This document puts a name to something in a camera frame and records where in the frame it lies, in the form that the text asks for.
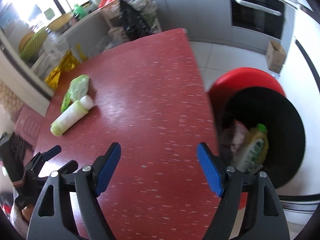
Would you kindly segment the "green Dettol cleaner bottle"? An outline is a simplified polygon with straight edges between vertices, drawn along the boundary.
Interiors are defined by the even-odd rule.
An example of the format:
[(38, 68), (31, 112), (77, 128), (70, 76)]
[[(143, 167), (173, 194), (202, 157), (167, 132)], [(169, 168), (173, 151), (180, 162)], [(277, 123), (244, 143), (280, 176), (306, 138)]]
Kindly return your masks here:
[(234, 159), (234, 166), (242, 173), (255, 174), (263, 168), (267, 152), (267, 128), (263, 124), (257, 124), (246, 134)]

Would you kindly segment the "pink red wrapper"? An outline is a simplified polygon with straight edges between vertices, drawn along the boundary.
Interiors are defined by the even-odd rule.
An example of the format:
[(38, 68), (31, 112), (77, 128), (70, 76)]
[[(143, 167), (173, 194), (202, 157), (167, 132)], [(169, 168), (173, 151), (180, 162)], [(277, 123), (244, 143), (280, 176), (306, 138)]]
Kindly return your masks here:
[(226, 165), (231, 165), (238, 150), (243, 145), (249, 130), (241, 122), (234, 120), (231, 128), (225, 129), (220, 137), (221, 158)]

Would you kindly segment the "black trash bin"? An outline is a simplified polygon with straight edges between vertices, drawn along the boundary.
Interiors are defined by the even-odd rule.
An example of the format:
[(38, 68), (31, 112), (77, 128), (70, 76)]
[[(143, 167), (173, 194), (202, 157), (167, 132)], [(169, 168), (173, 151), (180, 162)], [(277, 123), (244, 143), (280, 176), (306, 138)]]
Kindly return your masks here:
[(293, 104), (282, 94), (264, 87), (237, 92), (222, 109), (218, 129), (219, 148), (225, 162), (231, 161), (231, 142), (238, 121), (247, 129), (262, 124), (267, 129), (268, 151), (263, 162), (276, 189), (298, 172), (304, 158), (305, 131)]

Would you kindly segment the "pale green drink bottle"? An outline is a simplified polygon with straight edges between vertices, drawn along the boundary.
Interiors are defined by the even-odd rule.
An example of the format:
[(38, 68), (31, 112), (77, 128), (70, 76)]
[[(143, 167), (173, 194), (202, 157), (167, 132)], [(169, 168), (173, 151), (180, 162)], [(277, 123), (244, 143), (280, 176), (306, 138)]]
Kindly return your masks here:
[(56, 120), (50, 125), (52, 135), (59, 137), (63, 135), (76, 122), (89, 113), (94, 107), (94, 101), (89, 95), (83, 96), (80, 100), (73, 102)]

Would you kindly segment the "green snack wrapper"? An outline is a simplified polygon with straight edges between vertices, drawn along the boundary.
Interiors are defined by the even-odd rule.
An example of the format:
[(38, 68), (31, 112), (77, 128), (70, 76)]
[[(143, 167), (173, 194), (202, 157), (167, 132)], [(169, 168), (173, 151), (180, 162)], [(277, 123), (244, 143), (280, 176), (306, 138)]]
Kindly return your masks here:
[(60, 113), (63, 113), (76, 100), (80, 100), (83, 96), (87, 95), (89, 80), (90, 78), (88, 75), (82, 74), (70, 82), (69, 88), (61, 103)]

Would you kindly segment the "gold foil bag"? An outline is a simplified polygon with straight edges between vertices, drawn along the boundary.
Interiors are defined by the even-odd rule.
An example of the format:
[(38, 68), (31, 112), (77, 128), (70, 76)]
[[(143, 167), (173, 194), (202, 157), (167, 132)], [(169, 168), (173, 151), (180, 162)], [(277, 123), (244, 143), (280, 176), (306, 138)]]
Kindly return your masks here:
[(73, 55), (71, 50), (70, 49), (67, 50), (66, 53), (64, 54), (64, 56), (62, 57), (62, 59), (60, 60), (59, 64), (45, 78), (45, 80), (44, 80), (45, 83), (52, 90), (56, 90), (62, 74), (74, 69), (79, 64), (80, 64), (80, 62)]

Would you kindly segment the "green plastic basket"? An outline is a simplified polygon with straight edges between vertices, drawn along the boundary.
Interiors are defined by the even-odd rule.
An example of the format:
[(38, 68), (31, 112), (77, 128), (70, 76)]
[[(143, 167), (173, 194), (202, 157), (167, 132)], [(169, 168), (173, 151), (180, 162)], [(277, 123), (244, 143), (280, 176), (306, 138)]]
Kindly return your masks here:
[(20, 58), (28, 62), (34, 57), (41, 49), (44, 41), (48, 37), (48, 30), (46, 27), (40, 29), (37, 33), (28, 33), (21, 40), (21, 44), (23, 45), (20, 49)]

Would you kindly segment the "clear plastic bag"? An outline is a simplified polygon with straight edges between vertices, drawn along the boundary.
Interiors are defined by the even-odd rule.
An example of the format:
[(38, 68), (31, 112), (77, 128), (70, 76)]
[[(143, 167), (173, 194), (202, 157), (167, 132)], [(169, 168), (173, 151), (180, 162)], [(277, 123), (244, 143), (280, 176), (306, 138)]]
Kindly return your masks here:
[(57, 32), (51, 31), (40, 49), (40, 54), (44, 54), (48, 56), (48, 59), (59, 63), (68, 50), (69, 45), (66, 38)]

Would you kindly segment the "red round stool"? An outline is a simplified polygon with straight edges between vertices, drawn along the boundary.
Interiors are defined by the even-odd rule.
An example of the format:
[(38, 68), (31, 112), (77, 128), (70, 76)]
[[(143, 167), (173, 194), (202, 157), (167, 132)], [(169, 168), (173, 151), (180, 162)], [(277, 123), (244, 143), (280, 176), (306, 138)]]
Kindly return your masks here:
[(284, 90), (274, 77), (262, 70), (248, 67), (237, 68), (223, 74), (211, 86), (208, 96), (219, 137), (222, 136), (222, 116), (226, 103), (236, 93), (252, 87), (268, 88), (285, 96)]

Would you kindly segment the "black plastic bag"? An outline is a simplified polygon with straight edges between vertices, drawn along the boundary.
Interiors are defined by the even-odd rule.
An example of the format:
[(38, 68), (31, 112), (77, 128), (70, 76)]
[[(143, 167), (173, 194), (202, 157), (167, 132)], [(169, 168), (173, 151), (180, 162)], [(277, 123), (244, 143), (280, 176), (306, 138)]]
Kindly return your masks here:
[(152, 34), (148, 23), (137, 10), (124, 0), (119, 0), (119, 5), (119, 20), (130, 41)]

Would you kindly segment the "beige plastic basket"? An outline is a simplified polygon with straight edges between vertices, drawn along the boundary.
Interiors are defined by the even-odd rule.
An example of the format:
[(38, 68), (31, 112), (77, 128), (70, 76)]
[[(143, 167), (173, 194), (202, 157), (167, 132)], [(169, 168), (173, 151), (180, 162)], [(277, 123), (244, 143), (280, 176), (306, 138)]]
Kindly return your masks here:
[(99, 12), (102, 14), (105, 22), (109, 28), (113, 28), (112, 19), (119, 19), (120, 14), (120, 4), (119, 0), (115, 0), (111, 3), (108, 3), (99, 9)]

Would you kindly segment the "cardboard box on floor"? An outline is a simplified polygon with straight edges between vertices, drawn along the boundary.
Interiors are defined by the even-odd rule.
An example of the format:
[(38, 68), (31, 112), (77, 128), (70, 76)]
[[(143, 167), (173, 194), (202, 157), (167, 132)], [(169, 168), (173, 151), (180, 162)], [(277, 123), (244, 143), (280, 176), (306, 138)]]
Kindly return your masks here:
[(287, 53), (279, 42), (269, 40), (266, 51), (266, 63), (268, 70), (280, 74)]

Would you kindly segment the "black built-in oven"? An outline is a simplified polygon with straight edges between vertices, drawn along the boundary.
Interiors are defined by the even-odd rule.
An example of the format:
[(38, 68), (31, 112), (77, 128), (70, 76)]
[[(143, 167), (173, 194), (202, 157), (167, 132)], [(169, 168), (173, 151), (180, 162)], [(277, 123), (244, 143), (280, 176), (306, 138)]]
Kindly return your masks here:
[(285, 4), (279, 0), (231, 0), (232, 25), (280, 39)]

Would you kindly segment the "grey lower cabinets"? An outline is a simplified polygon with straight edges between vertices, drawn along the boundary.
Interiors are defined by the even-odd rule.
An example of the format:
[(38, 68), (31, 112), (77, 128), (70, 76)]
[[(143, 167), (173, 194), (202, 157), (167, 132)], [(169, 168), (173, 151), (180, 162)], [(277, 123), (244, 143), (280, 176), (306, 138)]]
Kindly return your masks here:
[(163, 30), (184, 28), (192, 41), (239, 47), (264, 54), (269, 40), (288, 51), (295, 21), (295, 9), (285, 4), (285, 21), (280, 39), (232, 25), (231, 0), (153, 0)]

